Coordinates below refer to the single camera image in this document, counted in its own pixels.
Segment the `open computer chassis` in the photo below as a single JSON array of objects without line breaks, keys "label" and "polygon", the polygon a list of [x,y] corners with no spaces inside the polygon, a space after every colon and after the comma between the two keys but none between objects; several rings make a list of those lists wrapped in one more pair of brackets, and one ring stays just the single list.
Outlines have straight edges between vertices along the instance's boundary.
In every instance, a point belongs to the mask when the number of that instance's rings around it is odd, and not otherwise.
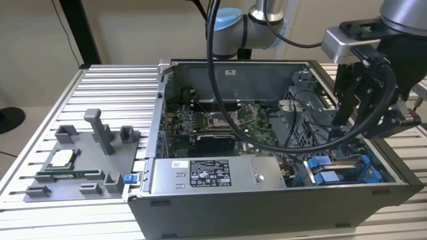
[{"label": "open computer chassis", "polygon": [[[383,139],[309,154],[241,141],[216,105],[205,60],[172,60],[159,70],[145,170],[128,198],[148,239],[355,227],[423,188]],[[251,138],[300,148],[352,127],[331,126],[334,81],[317,62],[221,60],[215,75]]]}]

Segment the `aluminum extrusion table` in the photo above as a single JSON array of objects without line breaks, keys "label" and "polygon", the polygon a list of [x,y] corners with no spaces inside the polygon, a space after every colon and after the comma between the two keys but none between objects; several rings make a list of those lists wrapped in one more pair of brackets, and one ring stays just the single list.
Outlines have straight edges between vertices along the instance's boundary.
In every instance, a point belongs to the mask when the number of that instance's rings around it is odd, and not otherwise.
[{"label": "aluminum extrusion table", "polygon": [[[336,65],[321,66],[335,79]],[[1,240],[144,239],[123,199],[23,201],[24,190],[33,182],[29,176],[40,170],[56,143],[53,133],[57,127],[73,124],[79,131],[91,130],[83,119],[87,108],[101,109],[103,122],[109,124],[112,130],[132,125],[141,132],[133,171],[143,170],[157,81],[156,65],[93,65],[77,72],[0,181]],[[427,131],[416,127],[386,141],[427,186]],[[380,209],[356,228],[227,239],[427,239],[427,187],[400,206]]]}]

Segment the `wire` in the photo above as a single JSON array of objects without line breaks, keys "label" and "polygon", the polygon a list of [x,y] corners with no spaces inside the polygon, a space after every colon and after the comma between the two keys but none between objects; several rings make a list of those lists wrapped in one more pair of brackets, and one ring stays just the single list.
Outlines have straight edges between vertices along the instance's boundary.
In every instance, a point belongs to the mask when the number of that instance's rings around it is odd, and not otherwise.
[{"label": "wire", "polygon": [[16,155],[13,155],[13,154],[11,154],[11,153],[7,153],[7,152],[4,152],[4,151],[0,151],[0,154],[9,155],[9,156],[13,157],[13,158],[17,158],[17,157],[19,157],[19,156],[16,156]]},{"label": "wire", "polygon": [[339,145],[350,142],[359,134],[362,134],[367,128],[371,127],[372,124],[375,124],[382,117],[384,111],[388,109],[388,104],[392,100],[394,94],[395,94],[395,86],[396,86],[396,76],[394,73],[394,70],[391,69],[390,65],[382,64],[379,67],[375,69],[378,70],[378,73],[380,76],[384,76],[384,87],[383,87],[383,92],[384,94],[380,96],[379,102],[375,106],[375,109],[372,113],[367,116],[364,121],[358,125],[354,129],[348,131],[348,133],[335,139],[334,141],[316,145],[316,146],[309,146],[309,147],[301,147],[301,148],[287,148],[287,147],[277,147],[269,144],[264,144],[263,142],[259,142],[257,140],[252,139],[251,137],[247,136],[247,134],[239,129],[239,127],[235,124],[235,121],[232,117],[229,116],[225,106],[224,106],[224,101],[221,97],[221,93],[219,90],[219,85],[216,82],[216,77],[215,77],[215,67],[213,67],[213,26],[215,26],[215,19],[219,11],[221,0],[213,0],[213,6],[211,9],[211,14],[208,15],[208,25],[207,25],[207,48],[205,48],[205,53],[207,53],[207,74],[208,74],[208,80],[211,83],[212,87],[212,92],[213,96],[217,102],[217,106],[220,109],[220,112],[227,120],[227,123],[233,130],[236,136],[249,144],[257,146],[259,148],[268,149],[275,152],[283,152],[288,154],[303,154],[303,153],[312,153],[312,152],[319,152],[323,150],[332,149],[338,147]]},{"label": "wire", "polygon": [[293,101],[293,116],[292,116],[292,123],[291,123],[291,128],[288,129],[288,136],[284,141],[284,147],[288,147],[293,132],[295,132],[295,127],[296,127],[296,120],[297,120],[297,111],[296,111],[296,106],[295,106],[295,101]]},{"label": "wire", "polygon": [[273,33],[273,35],[283,41],[285,42],[287,44],[297,47],[297,48],[301,48],[301,49],[312,49],[312,48],[316,48],[316,47],[320,47],[321,45],[321,42],[317,42],[315,44],[309,44],[309,45],[305,45],[305,44],[299,44],[293,41],[291,41],[289,39],[287,39],[284,36],[281,36],[277,31],[275,30],[273,26],[272,26],[272,23],[269,22],[269,19],[268,19],[268,15],[267,15],[267,0],[264,0],[263,2],[263,14],[264,14],[264,20],[265,20],[265,23],[267,23],[267,26],[269,28],[269,31]]},{"label": "wire", "polygon": [[73,46],[72,46],[72,41],[69,39],[69,35],[68,35],[68,32],[67,32],[65,27],[64,27],[64,23],[63,23],[60,14],[59,14],[59,10],[56,8],[53,0],[51,0],[51,2],[52,2],[52,5],[53,5],[53,9],[55,9],[55,13],[56,13],[56,16],[57,16],[57,19],[59,19],[59,23],[60,23],[61,29],[64,30],[65,35],[67,35],[68,45],[69,45],[69,49],[71,49],[71,52],[72,52],[72,55],[73,55],[73,59],[77,62],[77,67],[80,67],[79,59],[77,59],[77,56],[76,56],[76,53],[75,53],[75,50],[73,50]]},{"label": "wire", "polygon": [[296,95],[297,95],[299,93],[313,93],[313,94],[316,94],[316,93],[315,93],[313,91],[311,91],[311,90],[300,90],[300,91],[297,91],[297,92],[293,94],[293,96],[292,96],[291,101],[292,101],[292,105],[293,105],[293,117],[292,117],[291,128],[289,128],[289,130],[288,130],[288,136],[287,136],[287,139],[285,139],[285,141],[284,141],[284,147],[288,147],[288,144],[289,144],[292,135],[293,135],[293,133],[295,133],[295,127],[296,127],[296,121],[297,121],[297,111],[296,111],[296,105],[295,105],[295,98],[296,98]]},{"label": "wire", "polygon": [[207,20],[207,13],[205,13],[205,10],[204,10],[204,8],[203,8],[203,5],[201,5],[201,3],[200,3],[200,0],[189,0],[193,4],[195,4],[195,6],[197,7],[197,9],[199,9],[199,12],[200,12],[200,14],[201,14],[201,17],[203,17],[203,19],[204,19],[204,21]]}]

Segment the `power supply label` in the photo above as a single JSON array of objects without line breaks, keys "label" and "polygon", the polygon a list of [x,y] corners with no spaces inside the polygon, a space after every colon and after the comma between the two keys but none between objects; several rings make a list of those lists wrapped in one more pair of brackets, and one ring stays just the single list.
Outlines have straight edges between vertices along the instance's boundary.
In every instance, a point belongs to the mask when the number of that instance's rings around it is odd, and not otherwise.
[{"label": "power supply label", "polygon": [[232,176],[228,160],[189,161],[189,185],[197,187],[229,187]]}]

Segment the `black stand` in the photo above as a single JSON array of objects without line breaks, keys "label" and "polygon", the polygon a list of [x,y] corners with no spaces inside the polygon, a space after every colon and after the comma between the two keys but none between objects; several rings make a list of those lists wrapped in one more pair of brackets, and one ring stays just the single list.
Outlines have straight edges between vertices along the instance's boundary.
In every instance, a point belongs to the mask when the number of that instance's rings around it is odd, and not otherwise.
[{"label": "black stand", "polygon": [[0,134],[15,129],[25,120],[25,113],[17,107],[0,109]]}]

